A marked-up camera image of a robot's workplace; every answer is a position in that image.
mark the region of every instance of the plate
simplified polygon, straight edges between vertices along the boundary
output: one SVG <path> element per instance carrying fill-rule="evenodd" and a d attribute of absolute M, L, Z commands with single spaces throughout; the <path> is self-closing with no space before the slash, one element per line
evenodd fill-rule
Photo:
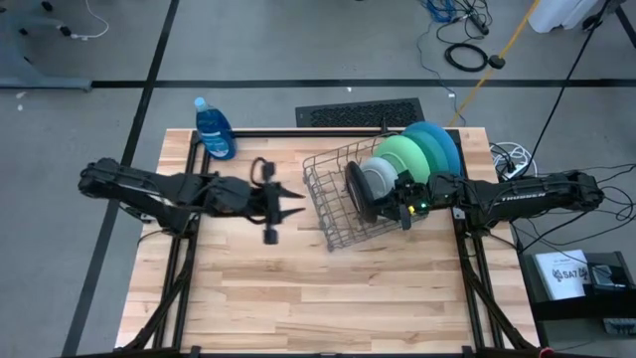
<path fill-rule="evenodd" d="M 448 171 L 461 175 L 461 160 L 453 138 L 439 125 L 428 122 L 417 122 L 408 126 L 404 132 L 423 131 L 433 136 L 444 150 L 448 162 Z"/>
<path fill-rule="evenodd" d="M 408 170 L 417 183 L 426 184 L 430 176 L 430 168 L 426 156 L 414 141 L 403 135 L 394 135 L 374 151 L 375 157 L 387 160 L 397 174 Z"/>
<path fill-rule="evenodd" d="M 378 220 L 378 214 L 374 208 L 374 196 L 369 183 L 365 180 L 365 174 L 356 162 L 351 161 L 345 167 L 345 181 L 349 197 L 362 220 L 375 224 Z"/>
<path fill-rule="evenodd" d="M 391 192 L 396 186 L 396 180 L 398 179 L 398 172 L 396 169 L 385 159 L 380 157 L 373 157 L 362 163 L 360 166 L 362 172 L 365 174 L 367 183 L 374 195 L 374 199 L 380 199 Z"/>
<path fill-rule="evenodd" d="M 421 130 L 412 130 L 402 135 L 414 141 L 415 144 L 419 146 L 419 149 L 421 149 L 426 156 L 431 173 L 449 171 L 448 159 L 446 159 L 444 149 L 432 135 Z"/>

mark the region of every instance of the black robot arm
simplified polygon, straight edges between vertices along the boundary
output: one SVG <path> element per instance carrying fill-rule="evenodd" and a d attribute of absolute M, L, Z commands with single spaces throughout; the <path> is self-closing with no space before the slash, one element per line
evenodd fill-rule
<path fill-rule="evenodd" d="M 253 179 L 257 163 L 262 163 L 260 182 Z M 251 166 L 251 182 L 214 174 L 160 175 L 119 165 L 103 158 L 81 172 L 79 190 L 90 198 L 114 199 L 124 210 L 143 220 L 154 217 L 166 234 L 187 238 L 193 234 L 192 218 L 243 217 L 254 224 L 265 224 L 264 242 L 277 244 L 274 225 L 304 209 L 280 210 L 279 198 L 303 198 L 272 182 L 274 164 L 257 158 Z"/>
<path fill-rule="evenodd" d="M 404 172 L 391 193 L 371 207 L 378 215 L 402 221 L 404 228 L 410 227 L 411 215 L 458 208 L 466 214 L 468 230 L 472 231 L 491 229 L 501 221 L 532 218 L 556 208 L 592 211 L 603 199 L 596 180 L 576 171 L 504 183 L 439 173 L 431 175 L 425 185 L 413 182 L 408 172 Z"/>

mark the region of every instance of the metal dish rack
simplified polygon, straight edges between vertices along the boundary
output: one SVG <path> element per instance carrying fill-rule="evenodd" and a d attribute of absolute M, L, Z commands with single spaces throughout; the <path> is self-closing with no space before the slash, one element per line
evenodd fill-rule
<path fill-rule="evenodd" d="M 378 217 L 375 224 L 361 220 L 345 188 L 345 166 L 350 161 L 361 164 L 373 156 L 376 147 L 390 132 L 355 142 L 303 161 L 303 182 L 314 203 L 320 229 L 325 233 L 327 249 L 344 249 L 368 239 L 401 230 L 399 222 Z M 415 222 L 421 218 L 412 218 Z"/>

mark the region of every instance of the blue bottle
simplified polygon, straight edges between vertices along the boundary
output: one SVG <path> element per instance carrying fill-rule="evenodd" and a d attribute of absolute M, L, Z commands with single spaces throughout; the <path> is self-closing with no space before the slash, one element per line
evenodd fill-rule
<path fill-rule="evenodd" d="M 219 160 L 234 158 L 237 154 L 237 144 L 226 117 L 201 97 L 195 99 L 195 108 L 199 137 L 210 155 Z"/>

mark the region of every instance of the butcher block tabletop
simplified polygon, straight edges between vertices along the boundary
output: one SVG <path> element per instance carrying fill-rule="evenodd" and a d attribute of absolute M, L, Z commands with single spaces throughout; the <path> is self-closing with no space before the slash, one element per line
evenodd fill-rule
<path fill-rule="evenodd" d="M 458 130 L 468 177 L 496 182 L 486 131 Z M 190 129 L 167 131 L 158 173 L 185 170 L 191 135 Z M 311 137 L 310 131 L 307 137 L 237 138 L 235 159 L 211 162 L 211 172 L 246 180 L 255 157 L 275 162 L 274 179 L 307 196 L 281 200 L 283 209 L 307 210 L 276 227 L 275 246 L 265 246 L 263 227 L 245 219 L 201 219 L 183 351 L 198 345 L 203 352 L 456 353 L 474 346 L 449 210 L 430 213 L 407 232 L 327 250 L 302 164 L 359 140 Z M 146 225 L 142 235 L 157 229 Z M 508 224 L 493 234 L 512 241 Z M 128 343 L 157 307 L 171 241 L 155 234 L 140 243 L 117 346 Z M 483 242 L 497 303 L 524 337 L 538 344 L 517 254 L 491 238 Z M 182 246 L 179 266 L 185 241 Z M 492 346 L 479 299 L 478 306 L 486 344 Z M 168 313 L 164 346 L 172 339 L 176 307 L 175 302 Z"/>

